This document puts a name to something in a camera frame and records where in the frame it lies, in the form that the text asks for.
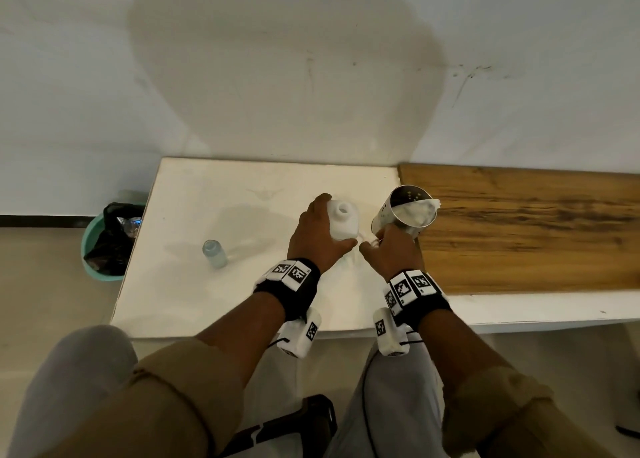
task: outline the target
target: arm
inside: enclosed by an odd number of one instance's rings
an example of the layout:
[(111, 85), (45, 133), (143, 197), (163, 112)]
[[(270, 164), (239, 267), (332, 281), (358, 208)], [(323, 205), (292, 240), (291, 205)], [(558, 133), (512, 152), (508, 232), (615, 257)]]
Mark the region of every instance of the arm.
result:
[[(357, 244), (355, 239), (336, 242), (329, 235), (330, 199), (324, 193), (311, 202), (287, 252), (287, 259), (311, 261), (320, 274)], [(41, 458), (219, 454), (240, 423), (245, 385), (285, 315), (291, 314), (276, 296), (253, 293), (195, 338), (140, 361), (123, 390)]]
[[(360, 251), (387, 282), (403, 270), (424, 270), (411, 236), (388, 225), (378, 237), (378, 248), (363, 243)], [(403, 313), (411, 315), (407, 319), (444, 383), (443, 446), (448, 454), (476, 448), (489, 458), (612, 456), (556, 408), (550, 389), (518, 373), (451, 310), (412, 304)], [(411, 314), (418, 307), (421, 313)]]

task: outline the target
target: white table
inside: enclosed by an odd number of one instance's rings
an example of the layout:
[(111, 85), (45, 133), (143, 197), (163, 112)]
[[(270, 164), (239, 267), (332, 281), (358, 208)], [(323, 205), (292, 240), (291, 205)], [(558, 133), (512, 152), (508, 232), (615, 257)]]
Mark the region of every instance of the white table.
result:
[[(354, 202), (360, 232), (399, 184), (396, 168), (164, 158), (127, 268), (112, 324), (132, 338), (190, 336), (245, 299), (286, 256), (300, 213), (326, 191)], [(219, 240), (229, 263), (202, 255)], [(374, 335), (383, 280), (354, 250), (327, 272), (313, 306), (319, 337)], [(640, 292), (467, 295), (449, 298), (479, 333), (535, 331), (640, 319)]]

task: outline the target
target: black plastic bag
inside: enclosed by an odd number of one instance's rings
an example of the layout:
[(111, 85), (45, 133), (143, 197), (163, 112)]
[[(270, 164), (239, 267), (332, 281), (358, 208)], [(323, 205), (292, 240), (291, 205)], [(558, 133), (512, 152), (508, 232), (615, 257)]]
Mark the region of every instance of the black plastic bag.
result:
[(100, 233), (95, 246), (84, 260), (94, 270), (105, 276), (122, 276), (127, 270), (133, 239), (125, 234), (118, 217), (129, 219), (142, 217), (145, 208), (131, 203), (109, 203), (102, 212), (104, 230)]

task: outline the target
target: metal cup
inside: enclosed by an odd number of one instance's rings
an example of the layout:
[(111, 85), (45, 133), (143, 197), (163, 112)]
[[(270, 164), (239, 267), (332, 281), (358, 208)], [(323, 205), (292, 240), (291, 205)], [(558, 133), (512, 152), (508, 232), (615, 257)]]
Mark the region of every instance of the metal cup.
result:
[(394, 188), (394, 190), (388, 196), (387, 201), (378, 211), (378, 214), (373, 218), (371, 222), (371, 232), (377, 234), (382, 227), (384, 227), (388, 223), (393, 223), (396, 227), (401, 228), (402, 230), (404, 230), (404, 232), (411, 235), (415, 239), (420, 234), (420, 232), (422, 232), (422, 229), (428, 227), (433, 223), (434, 220), (436, 220), (438, 211), (436, 210), (433, 213), (433, 218), (430, 219), (427, 224), (421, 225), (420, 227), (414, 227), (413, 225), (408, 225), (407, 223), (404, 223), (402, 220), (397, 218), (393, 207), (402, 205), (403, 203), (415, 202), (416, 200), (427, 200), (428, 198), (432, 198), (432, 196), (429, 195), (426, 190), (420, 188), (419, 186), (401, 185)]

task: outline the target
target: white wall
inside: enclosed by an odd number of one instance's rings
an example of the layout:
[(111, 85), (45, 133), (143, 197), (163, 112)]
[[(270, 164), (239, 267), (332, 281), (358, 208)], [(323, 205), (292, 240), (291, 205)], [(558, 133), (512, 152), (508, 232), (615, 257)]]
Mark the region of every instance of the white wall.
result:
[(640, 172), (640, 0), (0, 0), (0, 214), (162, 155)]

